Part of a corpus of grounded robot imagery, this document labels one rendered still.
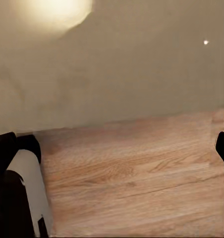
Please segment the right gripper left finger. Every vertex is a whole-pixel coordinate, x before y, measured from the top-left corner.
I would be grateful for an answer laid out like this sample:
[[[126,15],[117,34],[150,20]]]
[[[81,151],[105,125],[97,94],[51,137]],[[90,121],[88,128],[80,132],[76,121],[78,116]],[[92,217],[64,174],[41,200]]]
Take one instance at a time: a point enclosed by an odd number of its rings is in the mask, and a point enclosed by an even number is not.
[[[0,135],[0,179],[17,151],[18,143],[14,132]]]

